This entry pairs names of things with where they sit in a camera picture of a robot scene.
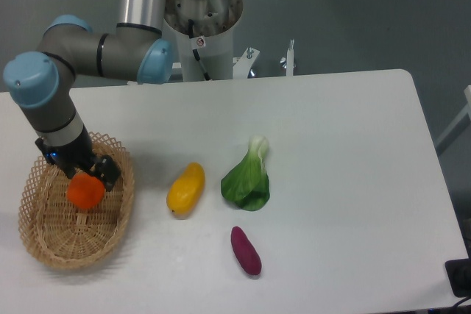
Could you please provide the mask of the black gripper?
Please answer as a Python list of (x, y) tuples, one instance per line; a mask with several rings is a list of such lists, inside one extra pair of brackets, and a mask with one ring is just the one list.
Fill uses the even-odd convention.
[(69, 125), (56, 132), (43, 133), (35, 145), (51, 165), (56, 165), (68, 179), (73, 179), (78, 168), (97, 178), (110, 192), (121, 170), (110, 155), (98, 156), (84, 125)]

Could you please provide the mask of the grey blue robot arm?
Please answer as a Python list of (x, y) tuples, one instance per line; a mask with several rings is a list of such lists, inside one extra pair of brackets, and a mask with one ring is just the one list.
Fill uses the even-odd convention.
[(162, 84), (172, 69), (171, 44), (162, 38), (166, 0), (121, 0), (113, 34), (95, 33), (73, 15), (57, 17), (35, 51), (9, 61), (3, 80), (37, 133), (47, 163), (68, 178), (84, 171), (112, 190), (120, 169), (93, 153), (91, 138), (69, 95), (77, 75)]

